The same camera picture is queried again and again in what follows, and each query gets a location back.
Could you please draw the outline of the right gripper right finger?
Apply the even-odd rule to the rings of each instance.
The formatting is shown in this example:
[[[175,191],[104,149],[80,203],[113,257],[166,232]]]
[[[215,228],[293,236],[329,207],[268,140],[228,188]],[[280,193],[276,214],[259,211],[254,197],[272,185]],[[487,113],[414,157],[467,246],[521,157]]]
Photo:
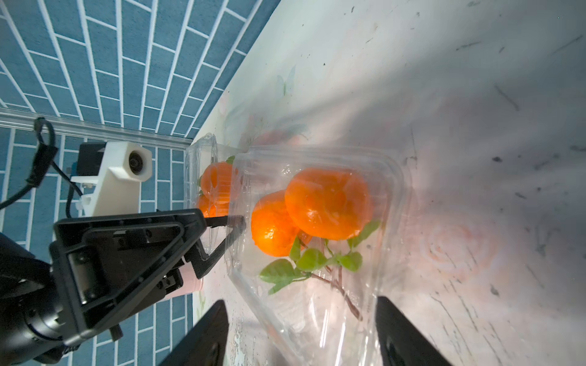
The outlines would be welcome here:
[[[377,297],[375,325],[384,366],[451,366],[387,297]]]

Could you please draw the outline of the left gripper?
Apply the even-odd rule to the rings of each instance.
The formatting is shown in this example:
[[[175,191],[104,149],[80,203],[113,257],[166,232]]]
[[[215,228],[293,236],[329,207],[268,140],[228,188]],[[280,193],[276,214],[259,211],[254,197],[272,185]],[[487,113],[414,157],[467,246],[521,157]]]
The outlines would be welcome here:
[[[206,228],[230,233],[211,254]],[[64,219],[54,227],[50,262],[1,238],[1,361],[53,364],[102,332],[123,335],[129,317],[183,286],[191,263],[203,279],[246,229],[243,216],[200,210]]]

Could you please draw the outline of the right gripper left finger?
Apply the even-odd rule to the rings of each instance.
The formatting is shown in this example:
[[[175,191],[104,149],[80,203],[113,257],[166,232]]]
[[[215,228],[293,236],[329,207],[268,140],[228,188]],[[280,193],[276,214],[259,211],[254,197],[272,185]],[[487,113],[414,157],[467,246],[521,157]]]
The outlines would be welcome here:
[[[223,300],[218,300],[166,356],[161,365],[222,365],[228,333],[226,304]]]

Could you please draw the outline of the orange pair with leaves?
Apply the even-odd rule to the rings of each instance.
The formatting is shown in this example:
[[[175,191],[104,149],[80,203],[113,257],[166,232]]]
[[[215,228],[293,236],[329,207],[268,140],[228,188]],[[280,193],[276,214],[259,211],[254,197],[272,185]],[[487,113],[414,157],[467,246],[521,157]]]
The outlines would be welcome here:
[[[367,181],[352,170],[308,168],[287,187],[261,198],[251,216],[256,247],[273,261],[259,273],[273,295],[310,278],[340,292],[351,313],[362,318],[343,287],[343,277],[330,279],[335,267],[356,273],[363,266],[357,248],[378,228]]]

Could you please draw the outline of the clear container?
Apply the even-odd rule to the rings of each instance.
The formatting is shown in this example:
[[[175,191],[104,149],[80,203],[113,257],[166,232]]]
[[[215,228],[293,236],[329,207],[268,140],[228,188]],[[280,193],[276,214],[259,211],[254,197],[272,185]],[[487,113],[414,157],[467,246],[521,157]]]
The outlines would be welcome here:
[[[291,365],[378,364],[375,307],[406,201],[373,149],[262,146],[233,162],[227,273]]]
[[[229,214],[233,162],[240,151],[218,143],[208,133],[198,139],[184,154],[185,208],[198,208],[204,217]]]

